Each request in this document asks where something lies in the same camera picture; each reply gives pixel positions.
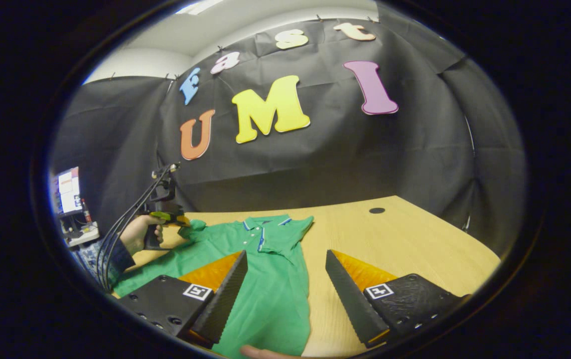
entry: patterned sleeve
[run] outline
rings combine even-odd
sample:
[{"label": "patterned sleeve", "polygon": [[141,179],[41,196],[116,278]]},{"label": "patterned sleeve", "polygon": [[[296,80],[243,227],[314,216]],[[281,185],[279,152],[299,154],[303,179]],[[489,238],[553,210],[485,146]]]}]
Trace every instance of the patterned sleeve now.
[{"label": "patterned sleeve", "polygon": [[119,275],[121,275],[126,268],[134,266],[135,261],[133,261],[133,257],[128,253],[122,241],[118,240],[115,241],[111,259],[107,262],[106,257],[110,251],[110,246],[108,246],[110,241],[102,247],[102,243],[105,240],[107,239],[100,239],[90,244],[81,244],[73,251],[73,257],[78,261],[80,266],[96,280],[101,288],[104,286],[101,284],[102,282],[100,282],[99,274],[97,273],[97,262],[99,261],[101,268],[103,268],[101,273],[105,273],[106,268],[108,268],[108,285],[110,287],[108,291],[110,291],[117,282]]}]

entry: wooden table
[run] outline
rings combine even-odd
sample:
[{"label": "wooden table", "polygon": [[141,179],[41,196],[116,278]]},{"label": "wooden table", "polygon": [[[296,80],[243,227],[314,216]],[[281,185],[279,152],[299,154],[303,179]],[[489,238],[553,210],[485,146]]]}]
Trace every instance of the wooden table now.
[{"label": "wooden table", "polygon": [[[373,207],[385,211],[372,214],[369,210]],[[348,357],[366,350],[325,271],[327,249],[351,255],[397,277],[417,273],[457,296],[474,293],[500,264],[500,259],[476,239],[397,196],[278,211],[186,215],[216,224],[286,213],[295,220],[314,216],[314,224],[301,242],[310,275],[311,332],[304,357]],[[172,248],[182,242],[176,227],[165,228],[163,247]],[[138,252],[134,256],[136,265],[128,270],[164,253]]]}]

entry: wall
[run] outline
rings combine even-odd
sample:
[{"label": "wall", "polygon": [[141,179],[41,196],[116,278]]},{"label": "wall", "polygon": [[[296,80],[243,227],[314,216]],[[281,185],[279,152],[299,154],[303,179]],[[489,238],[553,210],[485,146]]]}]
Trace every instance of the wall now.
[{"label": "wall", "polygon": [[84,83],[119,76],[153,76],[169,78],[180,75],[192,63],[190,56],[157,48],[122,48],[107,57]]},{"label": "wall", "polygon": [[253,23],[252,25],[248,25],[247,27],[232,32],[230,35],[219,39],[216,43],[211,43],[210,45],[204,47],[192,58],[191,66],[194,66],[199,61],[217,52],[219,50],[217,47],[218,45],[226,47],[231,43],[235,43],[240,39],[247,38],[248,36],[252,36],[258,32],[272,29],[273,27],[278,27],[281,25],[288,25],[288,23],[316,20],[317,14],[320,16],[320,18],[360,18],[367,20],[369,16],[374,21],[377,21],[379,18],[378,11],[355,9],[351,7],[313,7],[309,9],[301,9],[279,14],[277,16],[266,18],[265,20],[260,20]]}]

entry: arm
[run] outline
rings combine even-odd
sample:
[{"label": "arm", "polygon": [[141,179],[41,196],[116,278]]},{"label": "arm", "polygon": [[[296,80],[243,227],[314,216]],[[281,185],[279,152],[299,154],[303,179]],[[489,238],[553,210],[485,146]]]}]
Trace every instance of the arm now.
[{"label": "arm", "polygon": [[119,275],[122,274],[126,268],[135,265],[133,254],[144,248],[144,235],[149,225],[158,225],[155,234],[160,243],[163,241],[160,226],[162,223],[164,223],[163,219],[149,215],[138,216],[133,219],[133,221],[124,228],[120,240],[115,242],[112,258],[108,262],[104,262],[104,258],[110,248],[107,245],[102,247],[103,241],[96,241],[87,246],[82,245],[78,250],[73,252],[73,257],[78,261],[81,267],[96,280],[98,286],[101,288],[101,282],[97,274],[97,261],[99,260],[100,266],[103,266],[104,270],[108,268],[108,282],[112,288],[115,282],[117,282]]}]

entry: ceiling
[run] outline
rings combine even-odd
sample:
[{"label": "ceiling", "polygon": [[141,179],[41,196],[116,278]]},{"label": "ceiling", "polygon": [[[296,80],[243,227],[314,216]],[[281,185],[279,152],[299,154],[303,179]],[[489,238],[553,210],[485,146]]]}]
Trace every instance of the ceiling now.
[{"label": "ceiling", "polygon": [[217,39],[255,22],[314,7],[377,11],[373,0],[224,0],[197,15],[173,14],[144,30],[123,48],[159,48],[194,56]]}]

